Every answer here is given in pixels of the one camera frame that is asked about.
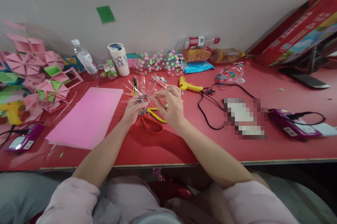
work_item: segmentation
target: yellow glue gun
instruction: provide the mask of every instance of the yellow glue gun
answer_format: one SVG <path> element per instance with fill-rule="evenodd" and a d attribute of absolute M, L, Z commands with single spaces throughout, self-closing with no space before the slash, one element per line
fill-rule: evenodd
<path fill-rule="evenodd" d="M 179 79 L 179 86 L 180 86 L 180 90 L 182 91 L 186 91 L 186 89 L 192 90 L 192 91 L 202 91 L 203 90 L 203 87 L 197 87 L 197 86 L 188 84 L 183 76 L 181 76 Z"/>
<path fill-rule="evenodd" d="M 23 101 L 14 101 L 10 103 L 0 104 L 0 111 L 7 113 L 8 122 L 10 125 L 20 125 L 22 121 L 19 118 L 19 108 L 24 106 Z"/>

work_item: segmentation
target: power cord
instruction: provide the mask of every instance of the power cord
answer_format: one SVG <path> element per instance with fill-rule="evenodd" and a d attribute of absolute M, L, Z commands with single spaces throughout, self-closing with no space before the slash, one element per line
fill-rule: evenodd
<path fill-rule="evenodd" d="M 225 86 L 238 86 L 238 87 L 240 87 L 246 94 L 248 94 L 250 97 L 252 97 L 252 98 L 255 99 L 255 97 L 254 97 L 253 95 L 251 95 L 249 92 L 247 92 L 246 89 L 244 89 L 242 86 L 240 86 L 240 85 L 238 85 L 238 84 L 224 84 L 224 83 L 222 83 L 222 85 L 225 85 Z M 208 122 L 208 119 L 207 119 L 206 114 L 204 113 L 204 111 L 203 111 L 202 108 L 200 107 L 200 102 L 204 99 L 204 95 L 206 95 L 206 96 L 208 96 L 209 98 L 211 98 L 212 100 L 214 100 L 214 101 L 216 102 L 216 104 L 218 105 L 218 107 L 219 107 L 222 111 L 224 111 L 225 109 L 224 109 L 222 106 L 220 106 L 219 103 L 218 103 L 215 99 L 213 99 L 211 96 L 209 96 L 208 94 L 206 94 L 203 90 L 202 90 L 200 93 L 201 93 L 201 99 L 200 99 L 200 101 L 198 102 L 198 108 L 200 109 L 201 113 L 203 114 L 203 116 L 204 116 L 204 118 L 205 118 L 205 120 L 206 120 L 208 126 L 209 126 L 210 128 L 212 128 L 212 129 L 214 129 L 214 130 L 220 130 L 220 129 L 223 129 L 224 126 L 222 126 L 221 128 L 214 128 L 214 127 L 212 127 L 212 126 L 210 125 L 210 123 Z M 269 112 L 271 112 L 271 111 L 273 111 L 273 110 L 275 110 L 275 109 L 274 109 L 274 108 L 268 109 Z M 298 120 L 300 117 L 303 117 L 303 116 L 308 115 L 308 114 L 318 114 L 318 115 L 322 116 L 322 120 L 321 120 L 320 122 L 312 123 L 312 124 L 304 124 L 304 123 L 299 123 L 299 122 L 295 122 L 295 121 L 294 121 L 294 120 Z M 284 118 L 284 117 L 281 117 L 281 116 L 276 115 L 276 114 L 271 114 L 271 113 L 268 113 L 268 115 L 276 116 L 276 117 L 278 117 L 278 118 L 284 119 L 284 120 L 286 120 L 286 121 L 290 121 L 290 122 L 292 122 L 292 123 L 301 124 L 301 125 L 307 125 L 307 126 L 318 125 L 318 124 L 321 124 L 321 123 L 325 122 L 325 120 L 326 120 L 326 118 L 325 118 L 324 115 L 322 115 L 322 114 L 320 114 L 320 113 L 317 113 L 317 112 L 309 112 L 309 111 L 308 111 L 308 112 L 295 113 L 295 114 L 292 114 L 292 115 L 288 115 L 288 118 L 289 118 L 289 119 Z"/>

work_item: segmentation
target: blue packet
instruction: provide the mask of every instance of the blue packet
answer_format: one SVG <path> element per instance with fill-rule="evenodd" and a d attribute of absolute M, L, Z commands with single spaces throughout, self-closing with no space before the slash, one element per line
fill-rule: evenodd
<path fill-rule="evenodd" d="M 204 72 L 206 70 L 214 69 L 214 66 L 212 66 L 207 61 L 203 62 L 195 62 L 195 63 L 187 63 L 184 66 L 184 73 L 196 73 L 196 72 Z"/>

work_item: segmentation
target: water bottle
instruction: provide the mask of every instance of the water bottle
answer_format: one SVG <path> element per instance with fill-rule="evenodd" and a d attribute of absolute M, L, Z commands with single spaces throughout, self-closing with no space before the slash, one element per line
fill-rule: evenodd
<path fill-rule="evenodd" d="M 98 69 L 88 50 L 81 47 L 80 42 L 77 39 L 71 40 L 71 43 L 75 46 L 75 54 L 84 66 L 85 70 L 92 76 L 93 79 L 98 79 Z"/>
<path fill-rule="evenodd" d="M 178 51 L 194 49 L 194 48 L 204 48 L 211 46 L 212 44 L 217 44 L 220 42 L 220 38 L 208 38 L 205 36 L 190 36 L 178 41 L 175 49 Z"/>

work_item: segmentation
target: person's left hand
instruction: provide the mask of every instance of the person's left hand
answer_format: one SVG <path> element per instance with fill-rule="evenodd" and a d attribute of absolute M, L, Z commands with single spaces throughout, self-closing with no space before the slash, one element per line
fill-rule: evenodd
<path fill-rule="evenodd" d="M 145 109 L 147 106 L 147 103 L 138 103 L 139 96 L 136 95 L 130 99 L 130 101 L 127 103 L 124 116 L 121 120 L 124 124 L 131 126 L 136 122 L 138 113 L 141 109 Z"/>

